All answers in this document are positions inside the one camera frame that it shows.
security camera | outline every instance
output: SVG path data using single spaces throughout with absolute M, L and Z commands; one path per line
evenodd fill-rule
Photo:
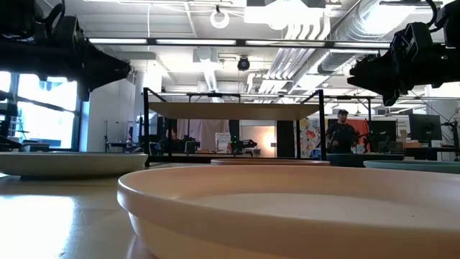
M 250 65 L 251 64 L 249 63 L 249 60 L 247 59 L 247 57 L 240 57 L 237 67 L 239 71 L 246 71 L 249 69 Z

white table surface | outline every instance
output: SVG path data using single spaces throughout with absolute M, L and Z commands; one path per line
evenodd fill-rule
M 0 258 L 155 258 L 116 200 L 117 180 L 43 181 L 0 174 Z

cap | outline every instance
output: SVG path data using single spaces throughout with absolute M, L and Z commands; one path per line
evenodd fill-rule
M 345 115 L 348 115 L 348 112 L 345 110 L 345 109 L 341 109 L 339 110 L 339 113 L 338 114 L 345 114 Z

ceramic plate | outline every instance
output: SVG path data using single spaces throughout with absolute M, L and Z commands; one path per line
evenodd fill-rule
M 269 159 L 269 158 L 222 158 L 211 160 L 211 165 L 316 165 L 327 166 L 328 161 Z
M 94 176 L 144 168 L 145 154 L 0 153 L 0 172 L 13 176 Z
M 158 258 L 460 258 L 460 176 L 309 169 L 140 171 L 118 200 Z
M 386 168 L 437 173 L 460 173 L 460 162 L 441 162 L 425 160 L 405 161 L 364 161 L 367 168 Z

blue plate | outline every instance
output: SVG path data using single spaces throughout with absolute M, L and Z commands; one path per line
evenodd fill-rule
M 425 160 L 364 161 L 364 166 L 366 166 L 367 168 L 460 174 L 460 162 L 441 162 Z

